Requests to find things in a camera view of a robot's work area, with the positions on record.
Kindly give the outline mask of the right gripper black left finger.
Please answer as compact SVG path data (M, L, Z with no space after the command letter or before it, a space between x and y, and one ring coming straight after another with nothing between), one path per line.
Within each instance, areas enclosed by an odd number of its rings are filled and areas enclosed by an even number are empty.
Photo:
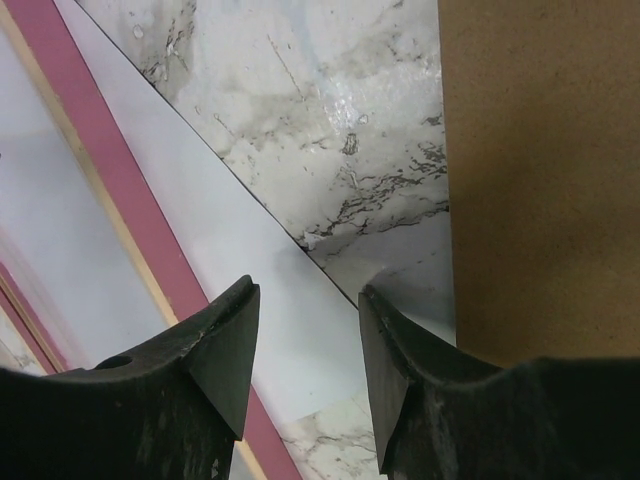
M91 370L3 370L2 477L227 478L244 432L259 308L260 288L243 276Z

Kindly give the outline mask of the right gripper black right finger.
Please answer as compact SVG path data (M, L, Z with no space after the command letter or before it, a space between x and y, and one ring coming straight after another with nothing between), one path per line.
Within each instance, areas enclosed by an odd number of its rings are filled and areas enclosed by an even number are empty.
M635 479L639 362L502 369L405 317L373 287L359 321L379 471L390 479Z

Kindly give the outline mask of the white photo paper sheet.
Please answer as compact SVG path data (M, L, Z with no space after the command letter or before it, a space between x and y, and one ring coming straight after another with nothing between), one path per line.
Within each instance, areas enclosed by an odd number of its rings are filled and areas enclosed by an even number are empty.
M366 284L454 339L435 2L51 2L275 424L363 388ZM166 324L2 24L1 259L72 364Z

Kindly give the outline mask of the pink wooden photo frame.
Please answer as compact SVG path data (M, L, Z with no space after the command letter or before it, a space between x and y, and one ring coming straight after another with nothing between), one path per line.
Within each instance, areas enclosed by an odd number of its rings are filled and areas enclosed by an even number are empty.
M55 3L5 1L1 24L169 328L209 300ZM257 479L299 477L253 386L239 449Z

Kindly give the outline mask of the brown cardboard backing board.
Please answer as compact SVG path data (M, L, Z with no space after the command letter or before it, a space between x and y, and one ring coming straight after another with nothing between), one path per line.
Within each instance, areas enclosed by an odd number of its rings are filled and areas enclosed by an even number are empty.
M639 352L639 5L439 5L458 346Z

